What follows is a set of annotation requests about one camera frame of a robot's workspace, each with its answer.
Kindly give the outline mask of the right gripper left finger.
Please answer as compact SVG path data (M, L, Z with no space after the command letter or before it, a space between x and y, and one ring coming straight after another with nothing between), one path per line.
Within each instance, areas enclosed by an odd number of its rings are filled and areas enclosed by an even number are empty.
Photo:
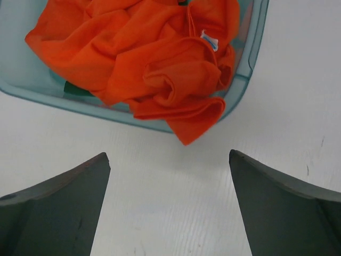
M1 255L90 255L110 177L106 153L1 197Z

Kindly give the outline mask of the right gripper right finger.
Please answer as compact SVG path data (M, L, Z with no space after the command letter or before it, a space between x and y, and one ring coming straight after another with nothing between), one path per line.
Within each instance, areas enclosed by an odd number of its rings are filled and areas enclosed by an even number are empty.
M252 255L340 255L340 193L231 150L229 164Z

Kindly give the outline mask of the orange t shirt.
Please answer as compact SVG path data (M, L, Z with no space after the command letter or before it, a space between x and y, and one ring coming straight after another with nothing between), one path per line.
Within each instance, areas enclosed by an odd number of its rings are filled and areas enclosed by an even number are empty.
M232 81L237 1L48 1L25 38L71 84L189 145L222 116Z

